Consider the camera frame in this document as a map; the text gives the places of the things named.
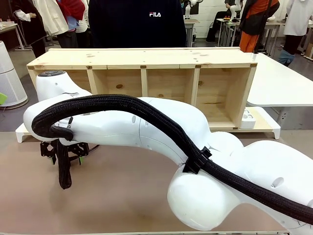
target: braided black hose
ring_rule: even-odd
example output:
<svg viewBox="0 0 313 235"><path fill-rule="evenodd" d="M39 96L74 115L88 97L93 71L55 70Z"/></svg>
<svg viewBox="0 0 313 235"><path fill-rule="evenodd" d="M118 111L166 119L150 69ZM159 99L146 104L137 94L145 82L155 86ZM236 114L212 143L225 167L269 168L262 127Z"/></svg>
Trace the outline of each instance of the braided black hose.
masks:
<svg viewBox="0 0 313 235"><path fill-rule="evenodd" d="M72 131L67 128L53 126L54 123L70 116L108 110L124 111L137 115L170 137L188 156L189 160L195 161L202 157L201 151L191 141L181 126L148 103L128 95L92 95L62 101L37 115L32 122L32 129L38 136L66 138L70 141L73 139ZM207 161L202 169L217 180L265 206L296 220L313 224L313 208L264 189L222 168L213 161Z"/></svg>

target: person in black shirt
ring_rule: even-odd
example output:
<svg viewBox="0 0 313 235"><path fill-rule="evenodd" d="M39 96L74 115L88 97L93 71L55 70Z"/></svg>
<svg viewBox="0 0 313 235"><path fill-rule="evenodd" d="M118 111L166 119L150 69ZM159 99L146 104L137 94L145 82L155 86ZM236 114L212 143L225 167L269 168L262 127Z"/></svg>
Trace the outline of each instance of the person in black shirt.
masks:
<svg viewBox="0 0 313 235"><path fill-rule="evenodd" d="M179 0L90 0L95 48L186 47Z"/></svg>
<svg viewBox="0 0 313 235"><path fill-rule="evenodd" d="M207 42L215 41L215 34L221 27L221 22L217 21L216 19L223 19L225 16L231 16L230 7L233 5L235 5L235 0L225 0L225 7L227 8L227 11L219 11L216 13L213 26L209 29L206 37ZM237 18L240 18L240 11L237 12Z"/></svg>

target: wooden shelf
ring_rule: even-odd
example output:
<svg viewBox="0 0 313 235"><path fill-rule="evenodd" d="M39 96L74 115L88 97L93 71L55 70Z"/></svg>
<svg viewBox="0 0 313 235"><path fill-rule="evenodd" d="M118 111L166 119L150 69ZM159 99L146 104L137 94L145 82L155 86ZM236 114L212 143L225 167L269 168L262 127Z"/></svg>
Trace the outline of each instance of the wooden shelf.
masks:
<svg viewBox="0 0 313 235"><path fill-rule="evenodd" d="M256 63L235 47L53 49L27 67L34 84L43 71L65 70L92 94L182 101L199 108L212 129L228 130L241 124Z"/></svg>

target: gray floor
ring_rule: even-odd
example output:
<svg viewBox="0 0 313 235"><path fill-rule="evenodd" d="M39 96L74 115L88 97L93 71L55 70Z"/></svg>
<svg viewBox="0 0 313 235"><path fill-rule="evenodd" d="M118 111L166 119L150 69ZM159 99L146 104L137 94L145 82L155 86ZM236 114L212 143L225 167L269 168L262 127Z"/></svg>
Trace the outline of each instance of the gray floor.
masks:
<svg viewBox="0 0 313 235"><path fill-rule="evenodd" d="M197 39L194 47L215 47L216 43L207 43L204 39ZM274 54L274 59L277 59L280 54L280 42ZM14 110L0 110L0 131L15 131L22 124L23 113L27 107L38 102L36 91L28 75L26 64L31 62L35 57L31 51L13 51L10 52L10 57L17 70L21 82L28 95L29 102L23 107ZM301 75L313 80L312 62L300 55L296 55L295 60L290 65L290 68ZM271 109L266 108L266 111L273 117L278 115ZM313 130L313 107L294 107L291 108L288 118L286 119L282 129L284 130Z"/></svg>

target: red cloth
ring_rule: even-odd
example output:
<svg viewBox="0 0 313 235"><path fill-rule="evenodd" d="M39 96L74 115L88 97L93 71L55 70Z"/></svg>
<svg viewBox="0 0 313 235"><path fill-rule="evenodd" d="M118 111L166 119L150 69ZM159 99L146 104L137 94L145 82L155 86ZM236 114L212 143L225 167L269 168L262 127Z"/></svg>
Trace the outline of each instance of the red cloth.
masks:
<svg viewBox="0 0 313 235"><path fill-rule="evenodd" d="M67 16L72 16L78 21L81 21L84 16L85 5L81 0L56 0L64 18L67 21Z"/></svg>

